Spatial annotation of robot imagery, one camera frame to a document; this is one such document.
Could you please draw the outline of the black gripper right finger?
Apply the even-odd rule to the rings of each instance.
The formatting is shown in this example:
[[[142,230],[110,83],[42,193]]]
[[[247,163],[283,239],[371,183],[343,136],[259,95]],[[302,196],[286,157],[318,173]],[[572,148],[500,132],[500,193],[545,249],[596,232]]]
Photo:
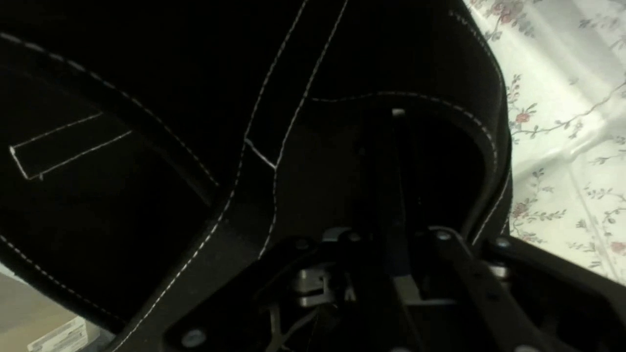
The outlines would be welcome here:
[[[429,352],[626,352],[626,288],[513,238],[419,239]]]

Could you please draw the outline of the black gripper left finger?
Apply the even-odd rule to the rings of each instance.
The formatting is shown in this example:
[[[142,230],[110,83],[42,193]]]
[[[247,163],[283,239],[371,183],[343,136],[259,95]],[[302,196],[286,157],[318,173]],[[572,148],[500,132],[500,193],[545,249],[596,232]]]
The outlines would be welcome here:
[[[296,238],[150,333],[155,352],[367,352],[355,230]]]

